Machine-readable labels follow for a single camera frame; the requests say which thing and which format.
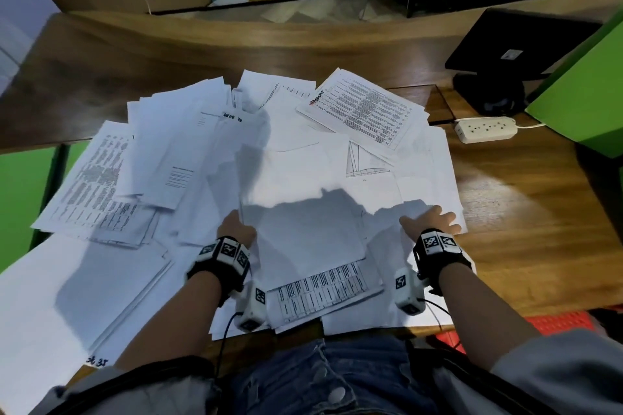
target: pile of papers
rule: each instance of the pile of papers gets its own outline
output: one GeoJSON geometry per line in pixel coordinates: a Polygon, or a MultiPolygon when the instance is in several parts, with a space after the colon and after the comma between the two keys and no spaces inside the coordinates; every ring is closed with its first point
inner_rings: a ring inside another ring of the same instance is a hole
{"type": "MultiPolygon", "coordinates": [[[[233,209],[257,229],[257,331],[450,323],[402,314],[391,293],[414,264],[401,215],[440,204],[466,231],[445,132],[427,117],[342,69],[317,89],[245,71],[234,89],[209,79],[128,102],[128,123],[103,124],[33,224],[53,235],[0,274],[15,303],[0,310],[0,406],[27,413],[85,361],[113,364],[233,209]]],[[[218,309],[213,340],[234,308],[218,309]]]]}

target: forearm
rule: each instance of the forearm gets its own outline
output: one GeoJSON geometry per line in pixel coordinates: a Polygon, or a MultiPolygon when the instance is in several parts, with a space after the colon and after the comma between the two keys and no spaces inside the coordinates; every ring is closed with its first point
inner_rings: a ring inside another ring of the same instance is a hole
{"type": "Polygon", "coordinates": [[[156,361],[201,354],[220,298],[221,283],[214,274],[195,274],[145,324],[115,366],[129,371],[156,361]]]}
{"type": "Polygon", "coordinates": [[[510,350],[540,336],[467,266],[446,266],[439,285],[463,348],[477,366],[490,370],[510,350]]]}

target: wall outlet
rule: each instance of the wall outlet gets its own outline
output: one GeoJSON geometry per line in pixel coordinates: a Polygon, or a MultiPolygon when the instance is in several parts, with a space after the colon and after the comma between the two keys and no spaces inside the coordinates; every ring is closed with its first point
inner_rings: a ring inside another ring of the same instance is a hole
{"type": "Polygon", "coordinates": [[[508,140],[517,134],[515,121],[508,117],[459,120],[454,127],[463,143],[508,140]]]}

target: green seat cushion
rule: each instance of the green seat cushion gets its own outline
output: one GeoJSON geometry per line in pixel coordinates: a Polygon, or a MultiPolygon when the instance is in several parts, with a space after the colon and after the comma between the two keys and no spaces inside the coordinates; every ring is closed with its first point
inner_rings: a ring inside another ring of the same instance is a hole
{"type": "Polygon", "coordinates": [[[76,161],[84,152],[84,150],[87,149],[89,143],[89,141],[81,141],[80,143],[74,143],[69,145],[69,153],[67,154],[67,163],[65,166],[65,174],[63,175],[63,177],[66,177],[67,173],[72,170],[72,167],[74,167],[74,164],[76,164],[76,161]]]}
{"type": "Polygon", "coordinates": [[[0,155],[0,272],[30,250],[55,150],[0,155]]]}

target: jeans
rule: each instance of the jeans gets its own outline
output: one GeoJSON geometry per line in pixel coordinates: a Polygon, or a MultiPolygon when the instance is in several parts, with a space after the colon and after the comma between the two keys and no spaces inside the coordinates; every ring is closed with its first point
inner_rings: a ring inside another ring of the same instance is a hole
{"type": "Polygon", "coordinates": [[[312,341],[233,377],[228,392],[232,415],[439,412],[393,337],[312,341]]]}

